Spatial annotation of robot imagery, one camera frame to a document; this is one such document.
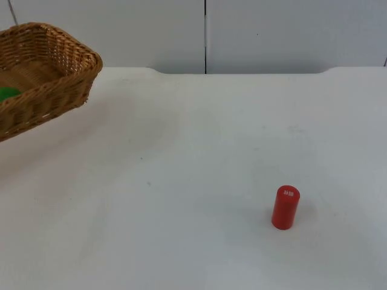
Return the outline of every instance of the white table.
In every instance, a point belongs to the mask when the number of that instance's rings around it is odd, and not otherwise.
[[[1,288],[386,289],[386,81],[105,68],[85,106],[0,144]]]

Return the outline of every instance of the red block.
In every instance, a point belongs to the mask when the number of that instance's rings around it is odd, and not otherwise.
[[[276,228],[280,230],[291,228],[299,200],[300,193],[295,187],[283,185],[278,189],[272,216],[272,224]]]

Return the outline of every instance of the green object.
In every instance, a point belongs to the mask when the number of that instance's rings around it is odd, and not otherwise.
[[[0,88],[0,102],[19,94],[21,94],[21,91],[16,88]]]

